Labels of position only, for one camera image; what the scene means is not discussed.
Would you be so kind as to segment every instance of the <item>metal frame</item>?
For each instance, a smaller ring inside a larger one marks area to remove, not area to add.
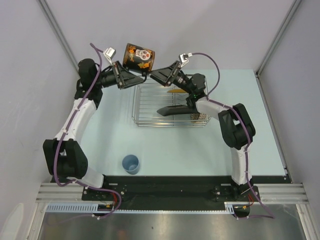
[[[302,184],[256,184],[259,188],[261,201],[264,204],[295,204],[300,216],[301,224],[307,240],[318,240],[319,230],[315,224],[315,219],[309,201]],[[59,187],[55,183],[41,184],[39,193],[36,198],[37,208],[30,227],[30,231],[26,236],[28,240],[37,240],[40,234],[41,225],[44,220],[44,215],[48,205],[56,203],[65,204],[66,206],[82,206],[83,204],[101,204],[100,201],[83,201],[82,194],[84,188],[78,184],[72,183],[65,187]],[[239,202],[225,202],[225,211],[147,211],[147,210],[120,210],[117,213],[141,213],[141,214],[227,214],[232,210],[232,204]],[[56,212],[68,212],[68,208],[57,208]],[[50,212],[54,212],[54,207],[51,207]],[[88,212],[85,210],[77,210],[78,213]]]
[[[62,32],[53,12],[51,11],[51,9],[47,3],[47,1],[46,0],[36,0],[36,1],[39,3],[39,6],[40,6],[43,14],[45,15],[46,19],[48,20],[48,23],[50,24],[52,31],[56,35],[65,54],[69,58],[72,66],[74,67],[76,72],[78,72],[78,62],[76,60],[76,57],[75,57],[73,51],[71,50],[70,45],[67,42],[66,37],[65,37],[64,33]]]
[[[317,222],[312,214],[310,205],[297,205],[296,206],[303,231],[307,240],[317,240],[320,238]]]
[[[260,198],[265,204],[309,204],[304,186],[301,183],[255,184],[255,186],[259,188]],[[60,187],[56,183],[43,183],[36,203],[101,203],[100,201],[83,201],[83,190],[84,188],[76,183],[65,187]]]
[[[278,32],[276,33],[268,51],[266,52],[266,55],[264,56],[259,68],[257,69],[256,73],[258,76],[261,75],[262,71],[264,70],[266,64],[268,63],[268,61],[270,60],[271,56],[273,55],[273,53],[275,52],[278,44],[280,43],[281,39],[283,38],[289,24],[292,22],[293,17],[295,16],[300,4],[302,3],[303,0],[294,0],[294,2],[292,3],[288,13],[286,14],[283,22],[281,23],[281,26],[278,30]]]
[[[279,135],[278,135],[278,132],[277,132],[277,129],[276,129],[276,126],[275,126],[274,119],[273,119],[273,117],[271,115],[271,111],[270,111],[270,108],[269,108],[269,105],[268,105],[268,101],[266,99],[266,95],[265,95],[264,89],[263,89],[263,87],[261,85],[260,77],[257,74],[255,74],[255,79],[256,79],[256,83],[257,83],[259,91],[260,91],[260,95],[262,97],[262,101],[263,101],[263,105],[264,105],[264,108],[265,108],[265,111],[266,111],[266,115],[267,115],[267,117],[269,119],[271,130],[272,130],[272,133],[273,133],[273,136],[274,136],[274,141],[275,141],[276,147],[278,148],[278,151],[279,151],[279,155],[280,155],[280,159],[281,159],[281,162],[282,162],[282,165],[283,165],[283,168],[284,168],[284,172],[289,175],[291,180],[294,180],[292,178],[291,174],[290,174],[290,171],[288,170],[288,164],[287,164],[286,159],[285,159],[284,151],[283,151],[283,148],[282,148],[280,140],[279,140]]]
[[[65,51],[67,57],[69,58],[72,66],[75,68],[76,71],[78,71],[78,64],[77,64],[75,55],[71,50],[70,45],[68,44],[47,1],[37,0],[37,2],[39,3],[39,6],[42,9],[43,14],[46,16],[54,34],[57,36],[57,39],[59,40],[63,50]],[[290,10],[285,16],[274,40],[272,41],[271,46],[269,47],[265,57],[263,58],[263,61],[261,62],[258,70],[256,71],[257,84],[262,96],[262,100],[267,112],[267,116],[271,124],[271,129],[274,134],[275,142],[278,147],[282,164],[285,170],[287,169],[287,164],[286,164],[283,150],[281,148],[281,144],[277,135],[275,124],[270,114],[268,103],[266,101],[266,97],[260,83],[259,76],[261,75],[266,64],[270,60],[274,51],[276,50],[278,44],[280,43],[285,31],[287,30],[290,22],[292,21],[301,3],[302,3],[302,0],[295,0],[291,5]],[[268,204],[268,205],[269,204],[296,204],[306,238],[308,240],[317,240],[320,238],[319,230],[317,229],[316,221],[313,217],[313,213],[302,184],[255,184],[255,186],[258,186],[260,198],[264,204]],[[81,199],[82,194],[83,194],[83,188],[77,184],[70,184],[66,187],[59,187],[55,183],[43,183],[37,195],[36,209],[34,211],[34,216],[33,216],[32,223],[30,225],[30,229],[25,239],[28,239],[28,240],[38,239],[38,236],[41,230],[41,225],[44,220],[45,212],[49,204],[73,203],[74,205],[77,206],[84,203],[86,204],[101,203],[100,201],[82,201]],[[130,210],[126,210],[125,212],[126,213],[151,213],[151,214],[163,213],[162,211],[130,211]],[[187,212],[175,211],[175,213],[182,214]],[[212,212],[204,212],[204,211],[192,211],[188,213],[212,214]]]

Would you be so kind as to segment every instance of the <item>metal floor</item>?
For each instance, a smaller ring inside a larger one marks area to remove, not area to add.
[[[276,219],[232,215],[118,213],[106,219],[46,213],[39,240],[305,240],[296,205],[270,205]],[[251,214],[265,214],[259,205]]]

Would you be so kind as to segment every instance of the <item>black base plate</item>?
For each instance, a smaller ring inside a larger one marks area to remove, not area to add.
[[[266,183],[290,183],[284,177],[276,178],[268,176],[265,180],[268,180]],[[232,183],[230,176],[108,176],[105,179],[103,188],[121,195],[120,210],[216,211],[225,209],[224,202],[248,202],[248,194],[256,200],[250,190],[234,194],[234,187],[225,185]],[[259,196],[258,187],[253,189]],[[113,196],[105,191],[83,189],[82,200],[113,201]]]

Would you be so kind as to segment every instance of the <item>wire rack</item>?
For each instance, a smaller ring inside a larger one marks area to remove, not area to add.
[[[151,78],[143,84],[136,85],[133,96],[133,121],[139,127],[204,127],[210,120],[208,115],[201,114],[199,117],[199,114],[194,113],[162,116],[157,113],[158,109],[166,106],[187,105],[188,93],[168,92],[172,89],[179,88],[173,84],[164,87]]]

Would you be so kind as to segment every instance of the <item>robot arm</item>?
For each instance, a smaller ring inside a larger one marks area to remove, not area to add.
[[[239,186],[245,185],[247,183],[245,148],[248,144],[248,139],[242,126],[240,124],[235,124],[235,121],[238,120],[237,117],[230,109],[213,101],[209,101],[206,97],[202,97],[195,104],[199,113],[207,114],[219,121],[222,138],[231,150],[232,180]],[[232,108],[241,117],[252,141],[253,136],[256,134],[256,130],[245,106],[239,103]],[[250,148],[251,146],[249,145],[246,151],[250,152]],[[252,175],[249,166],[248,179],[250,180],[251,178]]]
[[[92,59],[86,58],[78,64],[80,80],[77,82],[72,111],[63,128],[55,138],[47,139],[43,144],[45,159],[51,175],[54,175],[54,159],[58,142],[63,134],[66,134],[59,149],[57,175],[60,178],[79,179],[88,186],[96,188],[102,187],[105,176],[88,167],[87,157],[80,147],[84,130],[91,116],[99,107],[103,95],[102,88],[117,85],[119,89],[126,89],[142,84],[146,80],[147,74],[150,74],[152,79],[163,86],[167,87],[174,84],[189,93],[189,97],[186,99],[186,106],[163,107],[157,111],[159,114],[167,116],[173,114],[203,113],[219,121],[222,137],[231,149],[232,179],[238,186],[246,185],[245,148],[248,140],[244,130],[240,124],[236,125],[234,123],[234,121],[238,119],[230,109],[207,99],[204,75],[196,73],[188,77],[183,73],[181,68],[188,63],[188,59],[186,58],[188,54],[180,55],[180,61],[176,61],[168,67],[150,72],[142,72],[142,76],[145,77],[145,79],[143,79],[131,73],[128,68],[123,67],[119,61],[112,62],[111,58],[115,51],[113,52],[111,49],[111,54],[108,55],[108,50],[110,49],[108,48],[103,54],[111,66],[99,73],[95,85],[79,109],[79,102],[83,100],[86,92],[91,87],[98,71],[96,63]],[[252,137],[256,132],[245,107],[239,103],[232,108],[241,117],[252,141]]]

